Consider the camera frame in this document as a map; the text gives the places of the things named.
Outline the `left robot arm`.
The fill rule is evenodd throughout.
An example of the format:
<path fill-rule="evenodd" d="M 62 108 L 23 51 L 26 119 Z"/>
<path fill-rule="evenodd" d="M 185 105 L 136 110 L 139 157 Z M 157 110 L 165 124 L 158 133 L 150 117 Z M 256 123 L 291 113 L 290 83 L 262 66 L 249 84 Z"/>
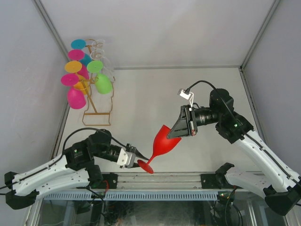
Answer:
<path fill-rule="evenodd" d="M 93 134 L 52 160 L 28 172 L 8 172 L 4 175 L 6 204 L 19 210 L 27 208 L 49 194 L 78 187 L 99 188 L 103 175 L 95 158 L 116 163 L 120 168 L 137 168 L 136 159 L 146 160 L 136 147 L 124 145 L 106 129 L 92 128 Z"/>

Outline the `red plastic wine glass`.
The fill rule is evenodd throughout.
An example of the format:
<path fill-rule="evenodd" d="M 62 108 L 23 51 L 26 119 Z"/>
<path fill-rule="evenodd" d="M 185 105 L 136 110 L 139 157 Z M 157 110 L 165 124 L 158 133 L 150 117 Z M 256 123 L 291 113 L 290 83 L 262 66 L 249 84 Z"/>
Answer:
<path fill-rule="evenodd" d="M 164 155 L 170 152 L 181 141 L 180 137 L 171 138 L 171 139 L 167 138 L 167 135 L 169 134 L 170 131 L 171 129 L 169 127 L 163 125 L 154 138 L 153 148 L 152 148 L 153 153 L 151 158 L 147 162 L 144 162 L 142 160 L 137 161 L 138 166 L 142 168 L 144 171 L 153 174 L 154 171 L 150 166 L 152 160 L 160 155 Z"/>

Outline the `green plastic wine glass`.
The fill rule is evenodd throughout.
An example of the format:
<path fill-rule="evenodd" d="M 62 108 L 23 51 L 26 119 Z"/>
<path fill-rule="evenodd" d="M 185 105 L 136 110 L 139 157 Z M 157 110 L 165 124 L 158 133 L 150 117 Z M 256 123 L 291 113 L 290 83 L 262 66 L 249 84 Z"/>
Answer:
<path fill-rule="evenodd" d="M 87 65 L 87 70 L 90 73 L 96 73 L 94 85 L 100 94 L 108 94 L 112 91 L 112 83 L 107 75 L 102 74 L 103 63 L 101 61 L 91 61 Z"/>

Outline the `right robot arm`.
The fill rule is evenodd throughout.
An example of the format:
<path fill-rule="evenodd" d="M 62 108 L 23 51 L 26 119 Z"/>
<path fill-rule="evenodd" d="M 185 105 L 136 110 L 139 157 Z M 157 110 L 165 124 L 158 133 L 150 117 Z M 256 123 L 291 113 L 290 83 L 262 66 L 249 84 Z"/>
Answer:
<path fill-rule="evenodd" d="M 210 92 L 209 107 L 194 107 L 194 94 L 181 89 L 178 95 L 189 101 L 181 106 L 180 115 L 170 129 L 162 126 L 153 142 L 152 159 L 170 152 L 183 137 L 197 134 L 198 127 L 215 124 L 218 134 L 241 148 L 261 170 L 263 176 L 240 171 L 225 163 L 215 171 L 219 189 L 243 188 L 261 198 L 276 213 L 285 216 L 301 199 L 301 177 L 288 167 L 262 140 L 253 125 L 234 111 L 234 99 L 225 89 Z"/>

